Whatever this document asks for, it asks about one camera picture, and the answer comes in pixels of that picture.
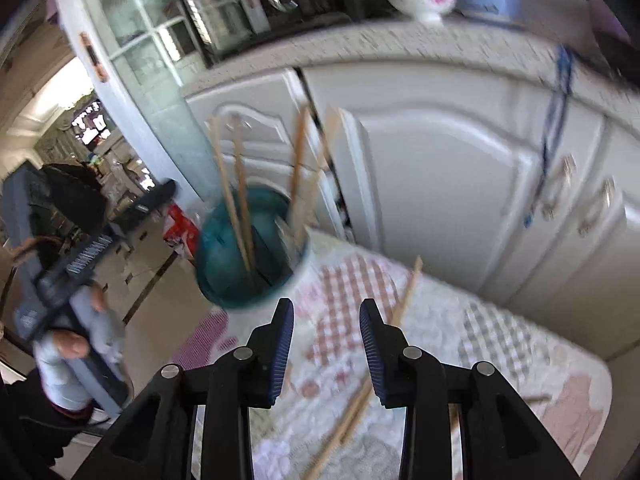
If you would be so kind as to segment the person left hand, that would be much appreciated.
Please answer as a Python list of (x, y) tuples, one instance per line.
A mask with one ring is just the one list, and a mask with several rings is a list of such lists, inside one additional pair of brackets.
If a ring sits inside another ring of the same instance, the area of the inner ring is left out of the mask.
[[(96, 312), (104, 312), (107, 308), (105, 292), (96, 283), (90, 287), (90, 304)], [(63, 359), (82, 359), (89, 353), (89, 343), (83, 336), (69, 330), (55, 330), (52, 341), (56, 351)]]

